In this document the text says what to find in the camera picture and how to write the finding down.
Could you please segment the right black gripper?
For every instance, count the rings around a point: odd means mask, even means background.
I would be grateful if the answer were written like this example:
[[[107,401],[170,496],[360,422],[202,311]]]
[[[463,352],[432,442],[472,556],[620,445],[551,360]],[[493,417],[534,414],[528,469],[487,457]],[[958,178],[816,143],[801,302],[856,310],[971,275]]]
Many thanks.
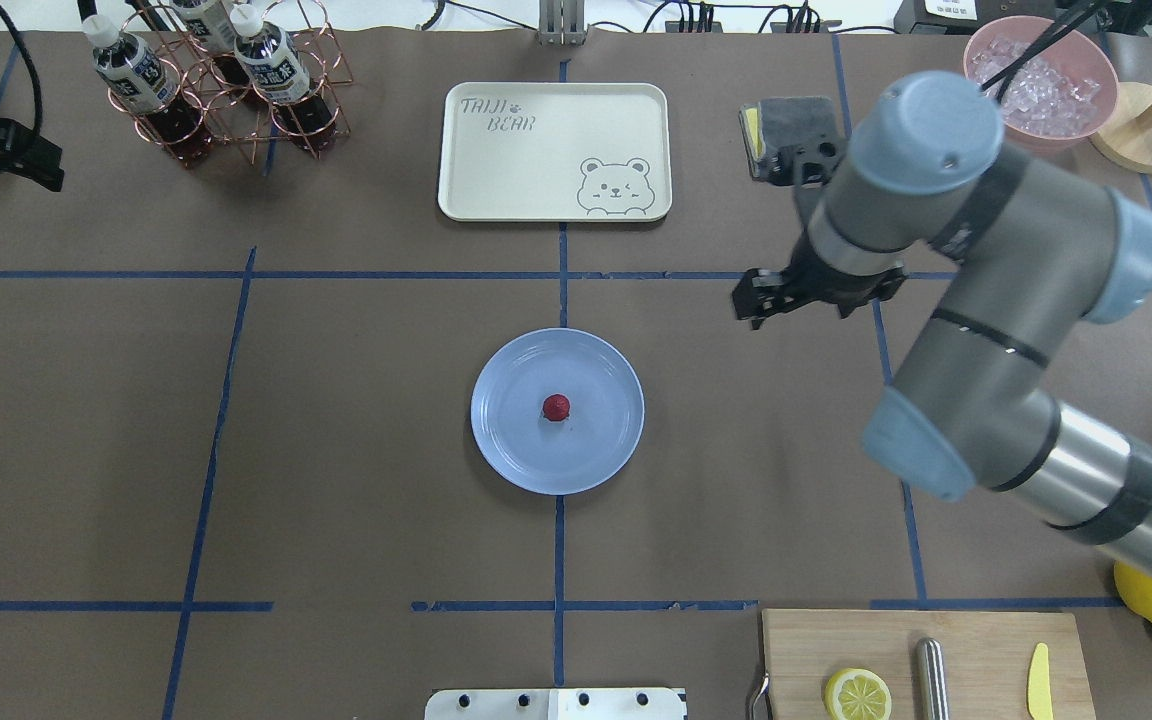
[[[783,272],[746,270],[732,290],[732,309],[738,323],[759,331],[776,314],[791,313],[813,302],[838,306],[842,319],[870,301],[888,301],[908,279],[905,266],[854,275],[833,268],[823,259],[809,236],[801,236]]]

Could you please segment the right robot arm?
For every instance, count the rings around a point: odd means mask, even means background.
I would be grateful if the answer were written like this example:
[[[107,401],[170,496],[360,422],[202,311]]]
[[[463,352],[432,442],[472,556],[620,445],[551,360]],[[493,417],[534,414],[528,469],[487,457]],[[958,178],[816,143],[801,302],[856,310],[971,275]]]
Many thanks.
[[[1119,323],[1152,291],[1152,211],[1005,141],[973,82],[923,70],[856,127],[788,265],[748,270],[741,320],[890,300],[916,241],[956,265],[861,444],[957,501],[1014,498],[1061,536],[1152,577],[1152,447],[1041,388],[1076,323]]]

